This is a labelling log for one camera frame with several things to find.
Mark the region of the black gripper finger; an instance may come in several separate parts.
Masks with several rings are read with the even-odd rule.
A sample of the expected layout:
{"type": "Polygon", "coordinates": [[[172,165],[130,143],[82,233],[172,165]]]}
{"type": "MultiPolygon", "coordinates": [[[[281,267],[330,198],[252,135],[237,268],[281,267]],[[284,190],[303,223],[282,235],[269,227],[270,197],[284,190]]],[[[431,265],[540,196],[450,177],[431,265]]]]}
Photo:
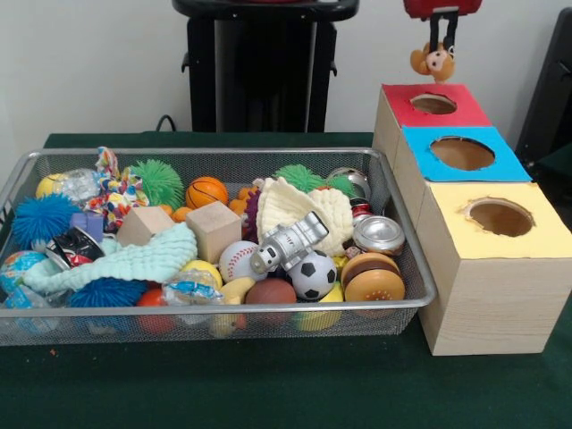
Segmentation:
{"type": "Polygon", "coordinates": [[[458,26],[458,12],[447,12],[442,16],[448,22],[446,35],[443,38],[443,48],[451,55],[455,55],[455,37],[458,26]]]}
{"type": "Polygon", "coordinates": [[[429,53],[435,52],[439,49],[439,21],[441,19],[440,13],[433,13],[429,19],[430,22],[430,39],[429,39],[429,53]]]}

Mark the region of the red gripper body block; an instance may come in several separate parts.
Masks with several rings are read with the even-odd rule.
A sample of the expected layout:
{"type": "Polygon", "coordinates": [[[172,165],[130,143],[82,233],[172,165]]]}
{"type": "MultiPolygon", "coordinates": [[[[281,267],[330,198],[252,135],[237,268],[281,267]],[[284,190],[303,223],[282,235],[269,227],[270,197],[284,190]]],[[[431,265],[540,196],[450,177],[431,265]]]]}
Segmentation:
{"type": "Polygon", "coordinates": [[[460,16],[476,13],[482,0],[404,0],[406,13],[412,19],[426,21],[436,13],[457,13],[460,16]]]}

